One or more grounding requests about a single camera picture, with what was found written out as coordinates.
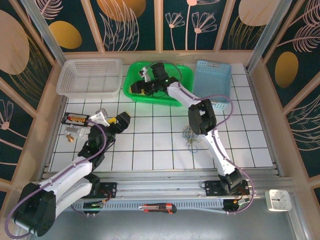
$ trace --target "green plastic basket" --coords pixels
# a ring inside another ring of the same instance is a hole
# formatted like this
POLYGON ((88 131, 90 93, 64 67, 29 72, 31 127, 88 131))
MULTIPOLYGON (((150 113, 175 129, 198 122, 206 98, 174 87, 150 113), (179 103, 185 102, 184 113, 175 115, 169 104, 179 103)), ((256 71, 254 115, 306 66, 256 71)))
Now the green plastic basket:
MULTIPOLYGON (((149 65, 150 62, 147 61, 138 61, 133 63, 126 75, 124 86, 123 86, 123 92, 124 94, 131 98, 135 102, 140 103, 148 103, 148 104, 160 104, 160 105, 169 105, 169 106, 175 106, 180 107, 182 104, 175 100, 174 98, 166 95, 163 91, 158 91, 157 93, 153 94, 153 96, 146 96, 142 94, 135 94, 129 92, 130 86, 139 81, 142 80, 142 78, 139 75, 139 72, 141 69, 147 65, 149 65)), ((182 73, 182 81, 181 84, 188 89, 190 92, 193 90, 194 85, 194 73, 192 70, 187 66, 177 65, 177 67, 180 69, 182 73)), ((169 63, 164 64, 164 69, 168 73, 169 77, 175 77, 177 79, 180 79, 180 74, 177 71, 177 69, 172 66, 169 63)), ((148 69, 148 74, 152 79, 154 79, 154 75, 152 74, 151 68, 148 69)))

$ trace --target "clock face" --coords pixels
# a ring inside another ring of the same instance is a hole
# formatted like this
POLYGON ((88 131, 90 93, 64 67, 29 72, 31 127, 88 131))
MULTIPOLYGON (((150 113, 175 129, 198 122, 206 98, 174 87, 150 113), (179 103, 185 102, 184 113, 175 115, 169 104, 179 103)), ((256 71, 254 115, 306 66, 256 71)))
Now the clock face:
POLYGON ((291 210, 292 205, 289 193, 286 190, 270 190, 272 208, 275 210, 291 210))

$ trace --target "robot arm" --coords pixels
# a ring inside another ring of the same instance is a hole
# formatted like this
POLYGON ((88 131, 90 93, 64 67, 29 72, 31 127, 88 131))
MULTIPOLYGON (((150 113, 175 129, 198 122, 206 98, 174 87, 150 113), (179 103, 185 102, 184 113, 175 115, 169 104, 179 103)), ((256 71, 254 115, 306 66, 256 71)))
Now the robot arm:
POLYGON ((154 64, 151 69, 155 79, 150 80, 150 77, 144 71, 141 77, 146 78, 147 76, 148 81, 135 82, 131 86, 132 93, 152 95, 162 91, 188 108, 189 125, 195 134, 203 135, 203 140, 207 144, 217 167, 222 188, 226 194, 233 192, 242 183, 243 179, 239 170, 226 160, 230 158, 219 138, 216 129, 217 120, 211 101, 198 98, 184 88, 175 77, 169 77, 163 63, 154 64))
MULTIPOLYGON (((100 120, 101 111, 91 120, 100 120)), ((96 195, 100 188, 100 179, 92 174, 104 160, 104 153, 115 142, 116 134, 122 133, 128 128, 130 116, 123 112, 116 118, 92 126, 88 135, 88 141, 84 144, 77 157, 63 170, 51 178, 39 183, 27 184, 20 195, 19 202, 29 194, 41 189, 39 192, 24 201, 13 213, 13 222, 28 232, 41 237, 53 225, 59 214, 78 199, 87 195, 96 195)))

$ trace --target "red utility knife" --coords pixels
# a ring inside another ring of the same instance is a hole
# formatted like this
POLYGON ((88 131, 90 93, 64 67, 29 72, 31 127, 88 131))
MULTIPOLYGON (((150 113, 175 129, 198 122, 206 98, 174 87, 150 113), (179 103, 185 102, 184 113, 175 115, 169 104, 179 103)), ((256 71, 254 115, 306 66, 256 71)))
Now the red utility knife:
POLYGON ((166 214, 175 214, 177 208, 171 203, 154 203, 154 204, 144 204, 139 206, 140 211, 149 212, 149 213, 166 213, 166 214))

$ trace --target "screw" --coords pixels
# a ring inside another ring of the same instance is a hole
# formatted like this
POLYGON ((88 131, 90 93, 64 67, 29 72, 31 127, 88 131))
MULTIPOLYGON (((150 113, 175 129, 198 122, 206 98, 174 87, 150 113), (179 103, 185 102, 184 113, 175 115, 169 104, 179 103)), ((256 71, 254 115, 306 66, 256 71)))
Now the screw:
POLYGON ((74 138, 73 136, 71 136, 70 134, 68 134, 68 135, 66 136, 66 138, 68 139, 68 142, 69 142, 69 143, 72 143, 72 142, 75 140, 75 138, 74 138))

